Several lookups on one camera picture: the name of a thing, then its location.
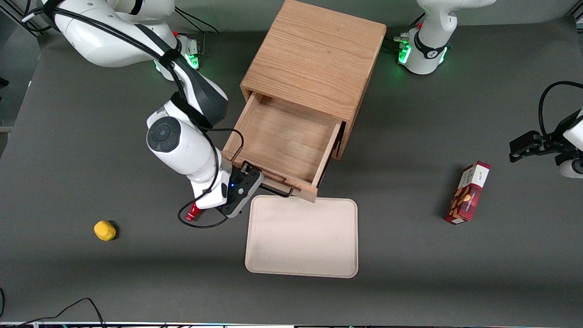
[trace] white tray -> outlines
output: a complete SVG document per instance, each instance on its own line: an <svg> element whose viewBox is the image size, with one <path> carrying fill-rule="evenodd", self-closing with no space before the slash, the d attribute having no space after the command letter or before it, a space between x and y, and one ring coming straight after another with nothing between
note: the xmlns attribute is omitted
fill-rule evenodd
<svg viewBox="0 0 583 328"><path fill-rule="evenodd" d="M359 270L356 203L255 197L245 266L253 273L354 277Z"/></svg>

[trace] open drawer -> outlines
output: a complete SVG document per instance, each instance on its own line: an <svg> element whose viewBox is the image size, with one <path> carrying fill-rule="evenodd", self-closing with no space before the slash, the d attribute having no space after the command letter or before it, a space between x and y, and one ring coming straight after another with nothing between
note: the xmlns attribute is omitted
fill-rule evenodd
<svg viewBox="0 0 583 328"><path fill-rule="evenodd" d="M336 145L341 121L299 104L252 93L235 129L245 138L234 161L261 169L264 183L287 194L316 201L318 185ZM231 133L223 153L231 158L241 140Z"/></svg>

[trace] wooden cabinet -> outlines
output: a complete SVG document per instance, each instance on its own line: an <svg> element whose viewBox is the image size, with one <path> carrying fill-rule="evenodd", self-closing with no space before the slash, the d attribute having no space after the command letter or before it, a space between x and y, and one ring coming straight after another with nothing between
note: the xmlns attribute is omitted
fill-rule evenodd
<svg viewBox="0 0 583 328"><path fill-rule="evenodd" d="M273 21L241 90L235 128L243 161L265 184L315 201L330 158L340 159L385 36L386 26L287 0ZM223 153L231 157L239 136Z"/></svg>

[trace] yellow toy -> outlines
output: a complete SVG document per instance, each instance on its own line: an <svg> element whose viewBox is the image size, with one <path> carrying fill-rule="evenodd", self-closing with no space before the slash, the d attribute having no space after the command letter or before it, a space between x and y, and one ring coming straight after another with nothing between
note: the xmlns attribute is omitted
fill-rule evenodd
<svg viewBox="0 0 583 328"><path fill-rule="evenodd" d="M99 239L105 242L114 239L117 234L115 227L107 221L99 221L93 227L93 231L95 231L95 235L97 235Z"/></svg>

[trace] red cap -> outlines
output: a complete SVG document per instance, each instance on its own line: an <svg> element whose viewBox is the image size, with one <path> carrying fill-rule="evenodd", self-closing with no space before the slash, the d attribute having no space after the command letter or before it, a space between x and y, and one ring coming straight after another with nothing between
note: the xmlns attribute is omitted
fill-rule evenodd
<svg viewBox="0 0 583 328"><path fill-rule="evenodd" d="M188 214L186 215L186 220L187 221L196 221L196 216L201 212L201 209L196 207L196 203L192 203L192 206L190 206L190 211L188 211Z"/></svg>

